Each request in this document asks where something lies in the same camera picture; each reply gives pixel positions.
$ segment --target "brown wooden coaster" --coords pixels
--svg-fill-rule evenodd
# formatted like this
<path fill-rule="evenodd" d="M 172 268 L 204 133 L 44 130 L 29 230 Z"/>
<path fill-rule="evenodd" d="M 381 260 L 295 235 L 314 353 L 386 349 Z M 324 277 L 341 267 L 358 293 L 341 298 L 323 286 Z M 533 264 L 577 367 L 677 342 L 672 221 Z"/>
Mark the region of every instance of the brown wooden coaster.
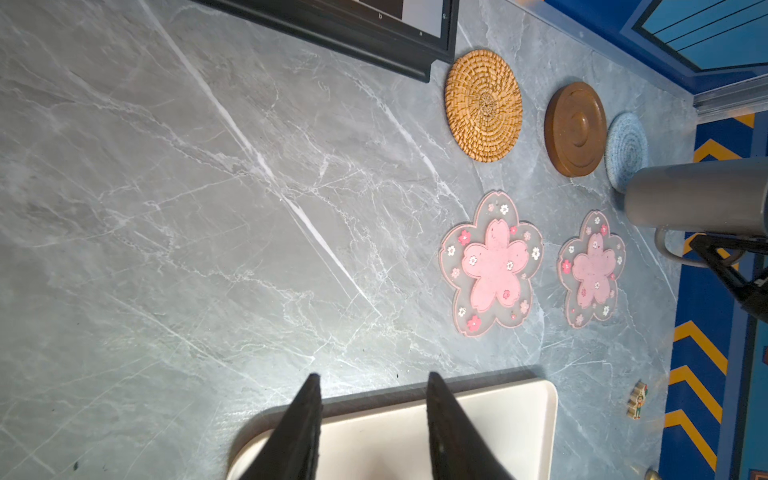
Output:
<path fill-rule="evenodd" d="M 477 161 L 504 157 L 520 136 L 523 102 L 507 62 L 475 50 L 451 68 L 445 83 L 445 113 L 459 147 Z"/>
<path fill-rule="evenodd" d="M 591 174 L 605 153 L 607 122 L 597 92 L 583 81 L 560 90 L 549 101 L 544 118 L 547 153 L 566 177 Z"/>

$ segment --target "black line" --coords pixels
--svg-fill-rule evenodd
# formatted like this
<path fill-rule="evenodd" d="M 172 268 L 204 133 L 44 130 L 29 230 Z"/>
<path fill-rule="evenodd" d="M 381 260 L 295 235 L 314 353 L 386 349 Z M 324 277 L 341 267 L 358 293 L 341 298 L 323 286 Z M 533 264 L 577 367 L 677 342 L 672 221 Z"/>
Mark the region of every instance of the black line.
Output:
<path fill-rule="evenodd" d="M 731 31 L 731 30 L 734 30 L 735 28 L 743 27 L 744 25 L 746 25 L 746 24 L 748 24 L 748 23 L 752 23 L 752 22 L 754 22 L 755 20 L 760 20 L 762 17 L 768 17 L 768 13 L 766 13 L 766 14 L 763 14 L 763 15 L 761 15 L 761 16 L 759 16 L 759 17 L 757 17 L 757 18 L 753 18 L 752 20 L 749 20 L 748 22 L 744 22 L 744 23 L 743 23 L 743 24 L 741 24 L 741 25 L 736 25 L 735 27 L 731 27 L 731 28 L 728 28 L 727 30 L 723 30 L 723 31 L 722 31 L 722 32 L 720 32 L 720 33 L 716 33 L 715 35 L 712 35 L 711 37 L 706 37 L 704 40 L 699 40 L 699 41 L 697 41 L 696 43 L 692 43 L 692 44 L 688 45 L 687 47 L 678 48 L 678 49 L 677 49 L 677 51 L 683 51 L 683 50 L 685 50 L 686 48 L 689 48 L 689 47 L 693 47 L 694 45 L 700 44 L 702 41 L 707 41 L 707 40 L 709 40 L 710 38 L 715 38 L 715 37 L 717 37 L 718 35 L 722 35 L 723 33 L 727 32 L 727 31 Z"/>
<path fill-rule="evenodd" d="M 678 24 L 678 23 L 680 23 L 680 22 L 685 22 L 687 19 L 689 19 L 689 18 L 691 18 L 691 17 L 694 17 L 694 16 L 696 16 L 696 15 L 699 15 L 701 12 L 706 12 L 706 11 L 707 11 L 707 10 L 709 10 L 710 8 L 714 7 L 715 5 L 719 5 L 719 4 L 721 4 L 721 3 L 725 2 L 725 1 L 726 1 L 726 0 L 720 0 L 718 3 L 714 3 L 714 4 L 712 4 L 712 5 L 708 6 L 708 7 L 706 7 L 704 10 L 699 10 L 699 11 L 698 11 L 698 12 L 696 12 L 696 13 L 692 13 L 692 14 L 688 15 L 686 18 L 683 18 L 682 20 L 678 20 L 677 22 L 674 22 L 674 23 L 673 23 L 673 24 L 671 24 L 671 25 L 667 25 L 666 27 L 662 28 L 662 29 L 661 29 L 661 30 L 659 30 L 659 31 L 655 31 L 655 32 L 654 32 L 654 33 L 652 33 L 651 35 L 656 35 L 656 34 L 659 34 L 659 33 L 661 33 L 662 31 L 664 31 L 664 30 L 668 29 L 669 27 L 674 27 L 675 25 L 677 25 L 677 24 Z"/>
<path fill-rule="evenodd" d="M 758 2 L 755 2 L 755 3 L 753 3 L 752 5 L 749 5 L 749 6 L 747 6 L 747 7 L 744 7 L 744 8 L 742 8 L 741 10 L 736 10 L 734 13 L 730 13 L 730 14 L 728 14 L 728 15 L 726 15 L 726 16 L 724 16 L 724 17 L 722 17 L 722 18 L 718 18 L 718 19 L 717 19 L 717 20 L 715 20 L 714 22 L 709 22 L 708 24 L 706 24 L 706 25 L 703 25 L 703 26 L 701 26 L 701 27 L 697 28 L 696 30 L 691 30 L 691 31 L 689 31 L 688 33 L 682 34 L 681 36 L 679 36 L 679 37 L 676 37 L 676 38 L 673 38 L 673 39 L 671 39 L 671 40 L 669 40 L 669 41 L 666 41 L 666 42 L 664 42 L 664 43 L 666 43 L 667 45 L 669 45 L 670 43 L 672 43 L 672 42 L 673 42 L 673 41 L 675 41 L 675 40 L 678 40 L 678 39 L 680 39 L 680 38 L 682 38 L 682 37 L 684 37 L 684 36 L 686 36 L 686 35 L 690 35 L 690 34 L 694 33 L 695 31 L 699 31 L 699 30 L 701 30 L 702 28 L 705 28 L 705 27 L 708 27 L 708 26 L 712 25 L 713 23 L 717 23 L 717 22 L 719 22 L 720 20 L 725 20 L 726 18 L 728 18 L 728 17 L 730 17 L 730 16 L 733 16 L 733 15 L 735 15 L 735 14 L 739 13 L 739 12 L 743 12 L 744 10 L 747 10 L 748 8 L 752 8 L 753 6 L 755 6 L 755 5 L 759 4 L 759 3 L 763 3 L 764 1 L 766 1 L 766 0 L 759 0 Z"/>

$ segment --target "round coaster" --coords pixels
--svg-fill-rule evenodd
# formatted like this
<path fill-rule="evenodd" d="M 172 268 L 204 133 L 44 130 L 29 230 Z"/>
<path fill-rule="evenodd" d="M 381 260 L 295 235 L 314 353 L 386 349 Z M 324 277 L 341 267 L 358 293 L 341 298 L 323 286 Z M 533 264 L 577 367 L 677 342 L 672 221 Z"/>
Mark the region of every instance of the round coaster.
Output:
<path fill-rule="evenodd" d="M 640 118 L 627 112 L 611 122 L 605 147 L 605 169 L 616 190 L 627 193 L 629 180 L 648 166 L 648 139 Z"/>
<path fill-rule="evenodd" d="M 598 167 L 605 152 L 607 122 L 597 92 L 583 81 L 560 90 L 544 119 L 547 153 L 558 172 L 583 177 Z"/>
<path fill-rule="evenodd" d="M 504 157 L 520 136 L 523 103 L 507 62 L 475 50 L 451 68 L 445 83 L 445 113 L 459 147 L 477 161 Z"/>

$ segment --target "small red flower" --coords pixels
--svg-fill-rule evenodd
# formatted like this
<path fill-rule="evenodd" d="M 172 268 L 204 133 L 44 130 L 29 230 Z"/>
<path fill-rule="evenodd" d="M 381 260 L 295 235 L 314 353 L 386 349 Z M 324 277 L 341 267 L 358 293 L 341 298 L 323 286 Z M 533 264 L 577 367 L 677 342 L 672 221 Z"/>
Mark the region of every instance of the small red flower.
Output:
<path fill-rule="evenodd" d="M 463 245 L 467 246 L 469 243 L 469 240 L 472 238 L 472 235 L 469 234 L 467 230 L 462 230 L 462 234 L 458 236 L 458 242 Z"/>
<path fill-rule="evenodd" d="M 480 323 L 480 317 L 473 315 L 472 318 L 467 322 L 467 329 L 470 332 L 477 332 L 480 329 Z"/>

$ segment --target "pink flower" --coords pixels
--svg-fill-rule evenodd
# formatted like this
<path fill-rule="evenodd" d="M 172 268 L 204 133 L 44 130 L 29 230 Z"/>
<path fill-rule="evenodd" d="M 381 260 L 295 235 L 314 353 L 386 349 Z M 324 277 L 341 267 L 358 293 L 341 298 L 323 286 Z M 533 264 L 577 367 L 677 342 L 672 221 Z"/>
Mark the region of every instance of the pink flower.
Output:
<path fill-rule="evenodd" d="M 467 230 L 462 230 L 462 234 L 458 236 L 458 242 L 464 247 L 466 247 L 467 243 L 469 243 L 469 240 L 471 238 L 472 238 L 472 235 L 470 235 Z"/>
<path fill-rule="evenodd" d="M 589 239 L 587 253 L 579 253 L 574 259 L 574 278 L 579 285 L 578 305 L 587 308 L 592 300 L 605 303 L 610 289 L 600 288 L 608 285 L 608 275 L 616 267 L 616 255 L 613 250 L 603 251 L 603 236 L 599 233 Z"/>
<path fill-rule="evenodd" d="M 467 330 L 470 332 L 477 332 L 480 329 L 480 317 L 477 315 L 473 315 L 471 319 L 467 322 Z"/>
<path fill-rule="evenodd" d="M 512 268 L 507 270 L 508 262 Z M 464 250 L 462 267 L 472 278 L 478 279 L 472 287 L 469 302 L 479 312 L 485 312 L 493 300 L 512 307 L 520 298 L 520 280 L 517 274 L 528 264 L 528 247 L 522 240 L 509 242 L 509 227 L 503 219 L 492 220 L 485 231 L 485 244 L 473 243 Z"/>

